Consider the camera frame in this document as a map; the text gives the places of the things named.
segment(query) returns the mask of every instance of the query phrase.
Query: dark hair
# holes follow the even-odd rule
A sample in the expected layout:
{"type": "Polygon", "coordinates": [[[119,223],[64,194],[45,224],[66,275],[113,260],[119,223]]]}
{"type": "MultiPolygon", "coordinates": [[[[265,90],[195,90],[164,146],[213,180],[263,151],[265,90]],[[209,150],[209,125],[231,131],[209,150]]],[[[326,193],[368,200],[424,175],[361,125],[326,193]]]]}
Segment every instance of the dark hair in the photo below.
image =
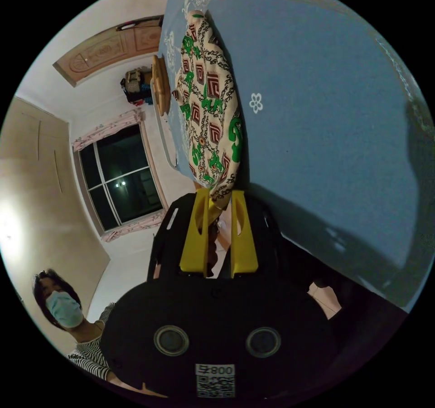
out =
{"type": "Polygon", "coordinates": [[[47,269],[46,271],[42,271],[33,277],[32,290],[33,290],[33,296],[35,297],[36,303],[39,305],[45,318],[52,325],[65,331],[65,329],[57,323],[56,319],[50,313],[50,311],[48,310],[48,308],[45,304],[44,292],[42,290],[42,286],[40,283],[40,281],[43,278],[50,278],[51,280],[53,280],[62,290],[64,290],[66,293],[68,293],[70,295],[70,297],[72,299],[74,299],[80,305],[80,309],[81,309],[82,303],[80,302],[80,298],[78,297],[75,290],[63,278],[61,278],[53,269],[47,269]]]}

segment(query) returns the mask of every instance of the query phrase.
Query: pink curtain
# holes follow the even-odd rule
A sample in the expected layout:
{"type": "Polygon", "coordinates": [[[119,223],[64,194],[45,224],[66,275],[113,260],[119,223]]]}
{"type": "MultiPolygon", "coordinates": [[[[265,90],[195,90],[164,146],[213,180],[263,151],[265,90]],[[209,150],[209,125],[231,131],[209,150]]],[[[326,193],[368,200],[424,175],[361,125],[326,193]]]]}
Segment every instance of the pink curtain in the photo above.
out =
{"type": "Polygon", "coordinates": [[[160,213],[154,214],[147,219],[143,219],[141,221],[132,222],[128,225],[123,225],[122,227],[117,228],[116,230],[109,231],[108,233],[102,236],[102,240],[104,242],[111,242],[112,240],[118,239],[118,237],[124,236],[128,233],[133,233],[135,231],[148,230],[150,228],[158,227],[163,218],[166,215],[166,210],[162,210],[160,213]]]}
{"type": "Polygon", "coordinates": [[[74,151],[80,151],[86,148],[88,145],[94,142],[104,139],[105,137],[114,135],[123,128],[130,127],[134,124],[138,124],[142,120],[140,109],[133,109],[129,112],[119,115],[114,120],[111,120],[105,124],[100,124],[95,127],[94,130],[85,134],[83,137],[79,137],[72,143],[72,149],[74,151]]]}

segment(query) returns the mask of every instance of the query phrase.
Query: patterned pillowcase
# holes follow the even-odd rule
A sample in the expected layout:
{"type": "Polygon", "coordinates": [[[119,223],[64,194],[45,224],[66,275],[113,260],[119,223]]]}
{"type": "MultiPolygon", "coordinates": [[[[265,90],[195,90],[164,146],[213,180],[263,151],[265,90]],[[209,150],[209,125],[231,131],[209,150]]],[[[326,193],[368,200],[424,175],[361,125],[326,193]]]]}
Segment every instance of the patterned pillowcase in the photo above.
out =
{"type": "Polygon", "coordinates": [[[230,66],[203,13],[188,14],[172,92],[185,118],[189,166],[219,208],[229,202],[242,152],[242,120],[230,66]]]}

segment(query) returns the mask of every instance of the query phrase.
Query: striped shirt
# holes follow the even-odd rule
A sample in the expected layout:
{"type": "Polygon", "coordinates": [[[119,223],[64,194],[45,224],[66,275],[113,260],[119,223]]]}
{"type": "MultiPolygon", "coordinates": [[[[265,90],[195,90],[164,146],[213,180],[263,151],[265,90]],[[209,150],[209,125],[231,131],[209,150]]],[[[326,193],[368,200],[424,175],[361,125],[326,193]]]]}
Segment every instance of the striped shirt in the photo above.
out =
{"type": "MultiPolygon", "coordinates": [[[[114,306],[114,302],[109,304],[95,323],[103,322],[105,325],[114,306]]],[[[101,336],[86,343],[77,343],[77,347],[68,355],[68,358],[75,365],[106,381],[110,369],[101,352],[100,339],[101,336]]]]}

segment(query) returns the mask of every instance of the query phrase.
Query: face mask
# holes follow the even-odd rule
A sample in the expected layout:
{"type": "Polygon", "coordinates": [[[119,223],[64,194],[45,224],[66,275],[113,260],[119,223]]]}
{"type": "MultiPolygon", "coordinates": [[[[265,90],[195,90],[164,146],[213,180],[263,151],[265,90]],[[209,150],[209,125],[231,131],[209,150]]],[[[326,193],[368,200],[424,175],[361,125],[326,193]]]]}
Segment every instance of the face mask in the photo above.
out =
{"type": "Polygon", "coordinates": [[[83,321],[80,305],[65,291],[54,291],[45,303],[48,311],[64,328],[75,328],[83,321]]]}

